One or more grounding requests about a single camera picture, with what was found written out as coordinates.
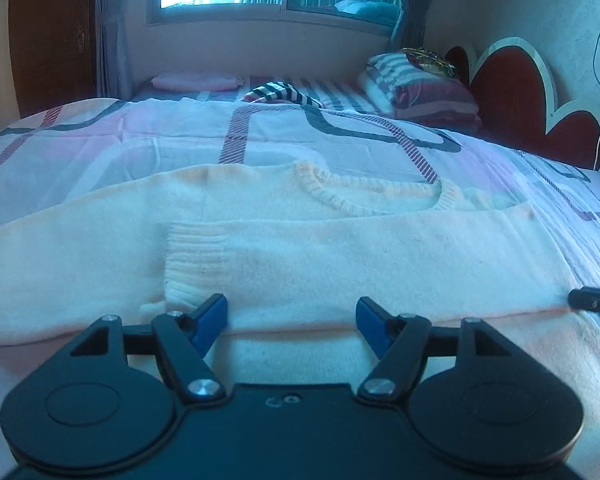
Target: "striped pillow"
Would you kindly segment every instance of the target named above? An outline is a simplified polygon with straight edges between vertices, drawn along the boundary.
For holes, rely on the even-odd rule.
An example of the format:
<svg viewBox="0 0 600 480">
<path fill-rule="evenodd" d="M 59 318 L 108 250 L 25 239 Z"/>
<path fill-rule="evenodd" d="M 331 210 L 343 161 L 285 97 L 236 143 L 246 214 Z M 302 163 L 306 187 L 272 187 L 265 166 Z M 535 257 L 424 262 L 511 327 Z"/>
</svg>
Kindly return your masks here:
<svg viewBox="0 0 600 480">
<path fill-rule="evenodd" d="M 461 82 L 413 66 L 404 53 L 374 56 L 365 72 L 367 95 L 381 109 L 389 103 L 394 119 L 469 134 L 481 126 L 478 105 Z"/>
</svg>

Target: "black and white striped fabric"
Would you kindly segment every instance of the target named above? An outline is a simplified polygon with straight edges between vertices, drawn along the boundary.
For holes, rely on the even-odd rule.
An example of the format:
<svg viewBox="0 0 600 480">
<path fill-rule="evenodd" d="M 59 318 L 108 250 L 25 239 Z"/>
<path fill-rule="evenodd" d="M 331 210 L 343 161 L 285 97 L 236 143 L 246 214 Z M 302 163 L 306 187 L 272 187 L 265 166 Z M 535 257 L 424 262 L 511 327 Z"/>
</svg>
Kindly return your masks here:
<svg viewBox="0 0 600 480">
<path fill-rule="evenodd" d="M 243 101 L 250 103 L 275 103 L 275 102 L 290 102 L 298 105 L 315 106 L 316 108 L 324 108 L 317 99 L 312 98 L 307 94 L 303 94 L 289 83 L 282 81 L 272 81 L 264 83 L 253 90 L 247 92 L 243 97 Z"/>
</svg>

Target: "sweater cuff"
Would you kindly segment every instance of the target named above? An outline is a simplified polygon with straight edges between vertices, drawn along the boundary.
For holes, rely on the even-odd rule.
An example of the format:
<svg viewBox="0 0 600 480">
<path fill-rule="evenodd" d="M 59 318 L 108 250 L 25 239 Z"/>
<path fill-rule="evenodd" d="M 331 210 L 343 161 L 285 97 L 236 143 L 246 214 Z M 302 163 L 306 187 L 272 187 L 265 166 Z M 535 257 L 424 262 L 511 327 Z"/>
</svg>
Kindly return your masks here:
<svg viewBox="0 0 600 480">
<path fill-rule="evenodd" d="M 212 224 L 170 226 L 164 266 L 168 309 L 193 310 L 212 294 L 224 292 L 228 261 L 224 232 Z"/>
</svg>

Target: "headboard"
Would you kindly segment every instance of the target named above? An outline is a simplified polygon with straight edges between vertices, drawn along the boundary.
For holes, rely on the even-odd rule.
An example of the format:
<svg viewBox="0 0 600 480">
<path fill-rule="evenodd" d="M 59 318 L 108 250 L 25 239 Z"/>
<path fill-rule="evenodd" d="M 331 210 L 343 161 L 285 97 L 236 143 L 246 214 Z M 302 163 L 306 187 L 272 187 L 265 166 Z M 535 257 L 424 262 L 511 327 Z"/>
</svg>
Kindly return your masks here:
<svg viewBox="0 0 600 480">
<path fill-rule="evenodd" d="M 554 78 L 538 52 L 522 38 L 492 44 L 479 59 L 454 46 L 446 59 L 479 106 L 478 137 L 503 146 L 591 169 L 600 137 L 600 111 L 585 100 L 558 109 Z M 598 145 L 600 171 L 600 145 Z"/>
</svg>

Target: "metal screw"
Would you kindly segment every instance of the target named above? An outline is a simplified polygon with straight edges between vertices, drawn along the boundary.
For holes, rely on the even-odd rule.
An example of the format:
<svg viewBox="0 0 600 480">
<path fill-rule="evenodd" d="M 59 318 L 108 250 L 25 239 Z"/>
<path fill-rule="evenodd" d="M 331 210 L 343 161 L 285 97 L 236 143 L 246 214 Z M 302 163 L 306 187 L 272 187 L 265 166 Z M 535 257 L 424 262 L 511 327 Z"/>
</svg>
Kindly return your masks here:
<svg viewBox="0 0 600 480">
<path fill-rule="evenodd" d="M 282 400 L 279 397 L 269 397 L 264 403 L 270 408 L 282 408 Z"/>
<path fill-rule="evenodd" d="M 195 397 L 213 397 L 220 391 L 220 384 L 213 379 L 196 379 L 189 383 L 187 390 Z"/>
<path fill-rule="evenodd" d="M 395 383 L 391 379 L 369 379 L 364 388 L 370 395 L 384 397 L 395 391 Z"/>
<path fill-rule="evenodd" d="M 285 397 L 285 402 L 287 404 L 297 404 L 302 400 L 302 397 L 296 394 L 291 394 Z"/>
</svg>

